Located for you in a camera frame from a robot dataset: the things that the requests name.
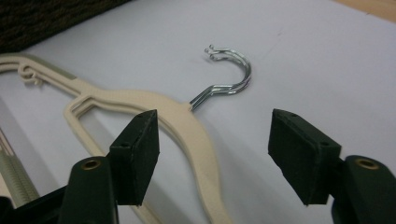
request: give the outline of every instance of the white surface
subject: white surface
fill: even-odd
[[[307,119],[343,146],[342,158],[371,157],[396,174],[395,39],[396,24],[332,1],[142,0],[26,52],[102,88],[188,102],[211,84],[242,78],[237,66],[210,62],[204,48],[239,50],[252,64],[249,88],[210,99],[195,113],[213,139],[230,215],[235,223],[332,223],[331,200],[303,206],[268,156],[272,110]],[[70,100],[49,85],[0,76],[0,113],[9,110],[16,121],[0,125],[41,194],[65,185],[71,166],[88,157],[62,116]],[[83,122],[104,147],[132,117],[92,115]],[[26,143],[31,148],[15,146]],[[165,134],[146,199],[166,223],[207,222],[187,160]],[[136,220],[121,210],[122,223]]]

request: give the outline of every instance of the wooden surface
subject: wooden surface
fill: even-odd
[[[396,22],[395,0],[335,0],[349,7],[376,15],[382,19]]]

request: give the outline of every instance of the clothes hanger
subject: clothes hanger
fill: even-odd
[[[251,79],[251,67],[248,59],[233,49],[214,48],[210,45],[205,52],[214,61],[225,60],[242,65],[245,69],[244,79],[233,85],[210,86],[191,102],[184,104],[152,91],[102,90],[28,54],[0,55],[0,73],[16,70],[25,83],[40,85],[43,81],[48,82],[76,96],[66,106],[64,117],[92,156],[105,156],[105,153],[78,120],[91,108],[96,106],[105,110],[131,114],[157,109],[159,125],[177,141],[189,160],[200,199],[209,220],[211,223],[232,223],[221,199],[216,154],[204,126],[192,114],[192,111],[211,96],[231,95],[244,90]],[[136,207],[133,209],[145,223],[161,223],[148,204],[143,203],[138,209]]]

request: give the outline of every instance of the silver wire hook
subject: silver wire hook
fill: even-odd
[[[209,54],[210,59],[213,61],[228,60],[233,63],[242,65],[245,68],[245,76],[241,82],[233,85],[213,85],[206,88],[206,90],[201,92],[193,100],[190,101],[191,111],[194,111],[199,105],[201,105],[211,96],[233,95],[244,90],[251,80],[250,62],[243,54],[239,53],[234,49],[215,48],[213,45],[210,45],[209,48],[205,49],[205,52]]]

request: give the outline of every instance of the metal hook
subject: metal hook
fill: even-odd
[[[232,95],[244,90],[248,86],[251,80],[250,62],[243,54],[239,53],[234,49],[224,49],[224,48],[215,49],[213,45],[210,45],[208,49],[205,49],[205,52],[209,54],[210,59],[213,61],[228,60],[233,63],[242,65],[245,68],[245,76],[241,82],[233,85],[213,85],[206,88],[206,90],[201,92],[192,101],[190,101],[191,111],[194,111],[201,103],[203,103],[211,96]]]

